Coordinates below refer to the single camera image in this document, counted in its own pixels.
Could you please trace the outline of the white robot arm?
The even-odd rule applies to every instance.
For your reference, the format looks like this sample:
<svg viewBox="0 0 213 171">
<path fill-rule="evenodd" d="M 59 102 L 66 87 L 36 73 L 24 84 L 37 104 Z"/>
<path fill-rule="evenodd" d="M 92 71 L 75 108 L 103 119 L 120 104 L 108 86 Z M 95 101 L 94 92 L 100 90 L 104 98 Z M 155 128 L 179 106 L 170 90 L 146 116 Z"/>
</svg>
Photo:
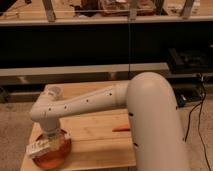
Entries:
<svg viewBox="0 0 213 171">
<path fill-rule="evenodd" d="M 57 95 L 56 88 L 43 91 L 30 111 L 46 137 L 58 134 L 62 117 L 125 108 L 137 171 L 190 171 L 174 91 L 162 75 L 143 72 L 124 83 L 67 100 Z"/>
</svg>

